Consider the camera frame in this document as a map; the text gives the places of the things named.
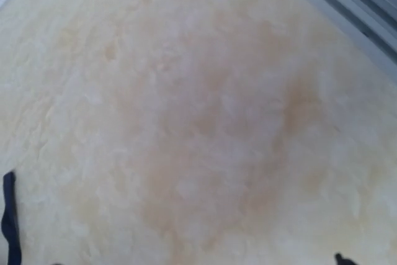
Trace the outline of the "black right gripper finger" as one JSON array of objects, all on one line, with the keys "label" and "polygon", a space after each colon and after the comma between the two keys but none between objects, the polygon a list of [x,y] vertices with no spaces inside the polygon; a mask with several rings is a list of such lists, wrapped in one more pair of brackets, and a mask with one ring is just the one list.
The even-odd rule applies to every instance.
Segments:
[{"label": "black right gripper finger", "polygon": [[334,259],[337,265],[357,265],[353,260],[343,257],[341,253],[336,253]]}]

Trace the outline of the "navy blue student backpack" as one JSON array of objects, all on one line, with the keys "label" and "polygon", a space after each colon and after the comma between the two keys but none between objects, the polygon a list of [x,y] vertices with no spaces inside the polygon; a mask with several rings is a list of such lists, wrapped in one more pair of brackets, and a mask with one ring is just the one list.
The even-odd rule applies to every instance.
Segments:
[{"label": "navy blue student backpack", "polygon": [[16,174],[10,171],[3,176],[4,213],[1,219],[1,231],[8,244],[7,265],[22,264],[22,249],[19,239],[19,221],[16,202]]}]

